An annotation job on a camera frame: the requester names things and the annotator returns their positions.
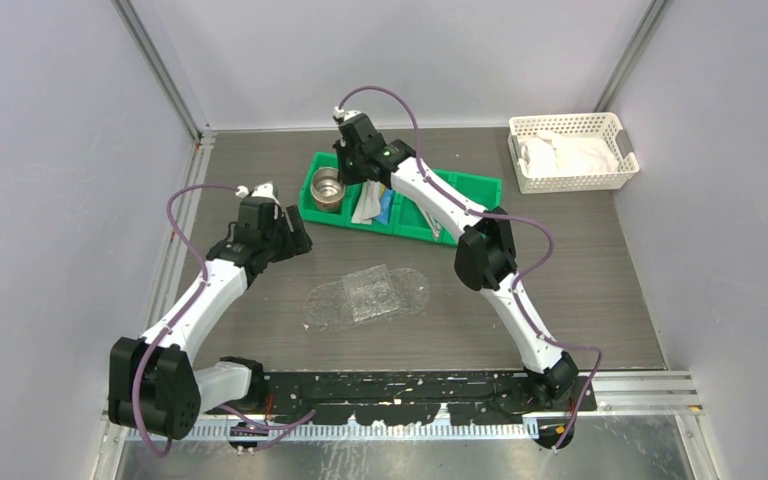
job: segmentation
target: blue item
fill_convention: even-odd
[[[392,190],[388,188],[384,191],[379,199],[381,202],[381,213],[373,217],[373,220],[381,225],[388,225],[390,223],[390,206],[393,205],[393,197],[395,197],[395,193]]]

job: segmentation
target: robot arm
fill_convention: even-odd
[[[437,177],[424,163],[420,167],[413,149],[401,140],[386,143],[365,114],[336,109],[334,119],[342,137],[334,144],[340,181],[348,185],[367,180],[381,182],[442,223],[458,239],[455,254],[458,278],[493,305],[519,349],[526,372],[542,385],[540,393],[544,398],[541,400],[547,402],[565,395],[578,375],[578,368],[567,352],[538,338],[516,305],[515,293],[537,330],[548,334],[525,290],[520,286],[514,292],[517,265],[510,222],[470,213],[486,209]],[[428,180],[445,194],[433,188]],[[490,213],[505,214],[505,211],[497,208]]]
[[[193,372],[192,359],[207,334],[231,303],[268,264],[311,250],[295,206],[281,208],[272,184],[259,185],[240,202],[238,220],[229,238],[206,256],[208,280],[171,332],[163,335],[140,383],[140,408],[149,432],[179,440],[189,433],[198,414],[228,401],[257,404],[265,396],[263,366],[225,357],[213,367]],[[191,301],[201,282],[184,295],[139,339],[121,338],[110,352],[108,416],[119,425],[135,427],[131,389],[136,367],[149,343],[162,334],[173,316]]]

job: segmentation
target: stainless steel can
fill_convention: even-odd
[[[346,186],[337,179],[336,168],[321,167],[313,172],[310,193],[316,208],[323,212],[336,212],[346,196]]]

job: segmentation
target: gray table surface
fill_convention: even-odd
[[[407,131],[385,135],[413,143]],[[284,204],[297,203],[313,153],[330,152],[337,136],[336,130],[221,134],[205,181],[253,186],[271,180]],[[600,346],[603,368],[664,368],[610,194],[522,195],[505,141],[505,129],[423,130],[429,165],[501,178],[503,207],[554,233],[554,256],[526,278],[526,288],[556,338]],[[237,205],[227,192],[202,194],[192,235],[201,251],[225,236]],[[271,265],[210,333],[196,368],[226,355],[256,359],[267,370],[522,367],[493,308],[455,276],[453,248],[314,223],[307,230],[313,251]],[[534,228],[515,225],[514,239],[520,265],[545,252],[546,240]],[[423,313],[341,331],[304,328],[303,305],[311,290],[380,264],[414,268],[428,278],[431,295]],[[195,262],[187,259],[181,292],[196,273]],[[581,368],[594,361],[588,353],[573,357]]]

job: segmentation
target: white towel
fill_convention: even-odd
[[[555,150],[540,138],[532,137],[525,141],[522,158],[528,159],[529,177],[554,177],[558,174]]]
[[[618,162],[601,138],[561,138],[552,142],[559,175],[614,173]]]
[[[360,188],[360,198],[352,212],[352,223],[372,224],[372,219],[381,213],[381,183],[364,182]]]
[[[529,177],[615,173],[619,167],[608,144],[596,137],[564,137],[541,130],[522,146],[520,168]]]

